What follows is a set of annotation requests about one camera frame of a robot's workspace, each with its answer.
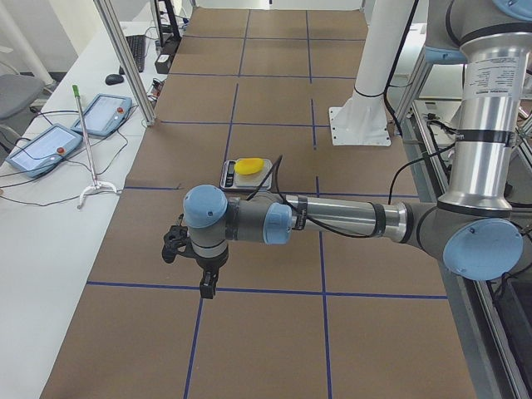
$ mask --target computer keyboard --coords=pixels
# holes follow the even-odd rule
[[[139,72],[144,71],[144,58],[145,58],[145,36],[144,35],[133,35],[126,36],[127,44],[131,49],[131,54],[135,60],[135,64]],[[121,75],[124,75],[124,69],[120,67],[118,71]]]

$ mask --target label sticker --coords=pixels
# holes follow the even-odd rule
[[[523,82],[518,78],[522,57],[497,57],[467,65],[462,100],[481,97],[519,98]]]

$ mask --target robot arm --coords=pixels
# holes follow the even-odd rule
[[[532,49],[532,0],[520,1],[519,8],[512,8],[517,2],[498,0],[433,3],[427,41],[460,47],[468,59],[446,193],[437,204],[381,205],[270,193],[227,200],[214,186],[198,186],[185,197],[184,218],[165,236],[163,258],[168,263],[176,255],[196,259],[204,270],[203,298],[214,297],[219,270],[229,258],[228,241],[286,244],[299,229],[388,237],[474,280],[497,278],[515,266],[523,239],[507,220],[511,206],[504,188]]]
[[[163,259],[195,259],[203,269],[202,298],[213,298],[228,241],[286,244],[293,230],[331,231],[359,239],[386,237],[424,250],[467,278],[499,277],[519,260],[523,239],[505,219],[479,218],[434,204],[382,205],[261,192],[251,200],[225,197],[212,185],[185,196],[184,215],[165,235]]]

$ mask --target computer mouse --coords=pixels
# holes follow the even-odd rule
[[[117,73],[111,73],[106,77],[106,85],[108,86],[116,85],[118,83],[122,83],[123,81],[124,77],[122,75],[118,75]]]

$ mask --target yellow object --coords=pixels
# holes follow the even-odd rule
[[[242,158],[236,161],[234,171],[239,175],[252,175],[258,173],[264,168],[262,158]]]

